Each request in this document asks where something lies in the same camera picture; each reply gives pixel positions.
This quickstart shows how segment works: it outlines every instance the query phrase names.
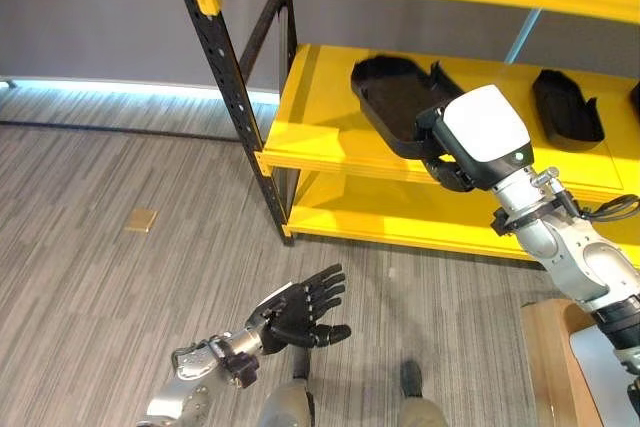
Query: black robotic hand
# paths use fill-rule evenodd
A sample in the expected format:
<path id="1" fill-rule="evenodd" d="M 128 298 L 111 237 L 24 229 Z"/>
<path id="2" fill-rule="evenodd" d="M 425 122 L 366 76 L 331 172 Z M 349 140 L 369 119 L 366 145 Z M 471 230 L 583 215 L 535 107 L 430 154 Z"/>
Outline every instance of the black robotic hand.
<path id="1" fill-rule="evenodd" d="M 274 354 L 287 344 L 299 347 L 324 347 L 351 335 L 348 325 L 316 322 L 341 304 L 345 291 L 342 265 L 336 264 L 307 280 L 292 284 L 262 302 L 246 322 L 258 329 L 263 354 Z"/>

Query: striped carpet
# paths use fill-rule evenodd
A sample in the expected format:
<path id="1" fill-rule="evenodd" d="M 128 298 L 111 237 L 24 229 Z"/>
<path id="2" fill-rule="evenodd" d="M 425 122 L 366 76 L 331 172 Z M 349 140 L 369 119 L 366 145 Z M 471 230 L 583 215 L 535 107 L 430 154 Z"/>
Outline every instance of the striped carpet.
<path id="1" fill-rule="evenodd" d="M 149 234 L 123 231 L 134 207 L 159 211 Z M 318 427 L 394 426 L 408 356 L 451 426 L 535 425 L 519 308 L 558 292 L 533 264 L 285 247 L 237 143 L 0 126 L 0 426 L 134 425 L 173 349 L 240 327 L 272 289 L 334 262 L 348 286 L 331 317 L 353 336 L 313 354 Z M 210 425 L 256 425 L 290 361 L 261 359 Z"/>
<path id="2" fill-rule="evenodd" d="M 275 107 L 254 104 L 266 138 Z M 0 122 L 133 129 L 236 138 L 222 100 L 142 93 L 82 92 L 18 87 L 0 90 Z"/>

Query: person's leg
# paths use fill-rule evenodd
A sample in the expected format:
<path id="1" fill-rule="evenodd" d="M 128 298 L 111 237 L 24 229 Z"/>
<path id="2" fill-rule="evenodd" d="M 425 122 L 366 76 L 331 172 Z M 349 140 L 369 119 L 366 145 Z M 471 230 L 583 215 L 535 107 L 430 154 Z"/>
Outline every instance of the person's leg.
<path id="1" fill-rule="evenodd" d="M 313 396 L 307 391 L 310 352 L 293 348 L 293 380 L 280 385 L 262 407 L 258 427 L 312 427 Z"/>
<path id="2" fill-rule="evenodd" d="M 440 408 L 422 397 L 422 373 L 420 366 L 409 360 L 400 368 L 402 405 L 398 415 L 398 427 L 447 427 Z"/>
<path id="3" fill-rule="evenodd" d="M 304 379 L 280 385 L 262 407 L 258 427 L 311 427 L 312 400 L 306 387 Z"/>

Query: gray wall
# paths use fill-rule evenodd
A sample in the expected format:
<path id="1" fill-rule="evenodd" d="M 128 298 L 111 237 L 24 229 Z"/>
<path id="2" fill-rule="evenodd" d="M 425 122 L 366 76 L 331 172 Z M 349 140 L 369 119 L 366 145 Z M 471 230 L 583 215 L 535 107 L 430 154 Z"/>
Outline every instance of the gray wall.
<path id="1" fill-rule="evenodd" d="M 224 0 L 236 49 L 264 0 Z M 294 0 L 301 42 L 502 60 L 526 10 L 442 0 Z M 250 84 L 277 88 L 270 32 Z M 543 13 L 520 61 L 640 76 L 638 26 Z M 0 76 L 212 84 L 181 0 L 0 0 Z"/>

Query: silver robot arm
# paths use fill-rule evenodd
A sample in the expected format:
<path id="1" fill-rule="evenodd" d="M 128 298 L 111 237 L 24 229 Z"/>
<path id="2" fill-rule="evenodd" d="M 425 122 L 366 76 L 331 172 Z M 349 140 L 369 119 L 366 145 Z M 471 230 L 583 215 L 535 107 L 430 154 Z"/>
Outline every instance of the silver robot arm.
<path id="1" fill-rule="evenodd" d="M 229 385 L 247 387 L 255 381 L 255 355 L 261 348 L 257 331 L 245 328 L 175 351 L 173 379 L 151 400 L 137 426 L 204 425 L 218 391 Z"/>
<path id="2" fill-rule="evenodd" d="M 496 196 L 502 208 L 494 214 L 494 230 L 515 234 L 555 285 L 593 316 L 625 368 L 640 375 L 640 274 L 590 221 L 605 220 L 607 209 L 618 215 L 606 220 L 628 217 L 640 208 L 628 210 L 638 197 L 605 204 L 600 217 L 598 211 L 581 211 L 558 180 L 556 168 L 541 173 L 533 169 L 526 127 L 493 85 L 433 109 L 422 122 L 455 158 L 463 182 Z"/>
<path id="3" fill-rule="evenodd" d="M 258 355 L 287 345 L 325 347 L 351 335 L 347 325 L 317 321 L 341 303 L 345 275 L 332 265 L 300 283 L 284 285 L 264 299 L 244 328 L 178 349 L 171 355 L 174 376 L 154 396 L 138 427 L 200 427 L 215 395 L 229 385 L 246 388 L 257 379 Z"/>

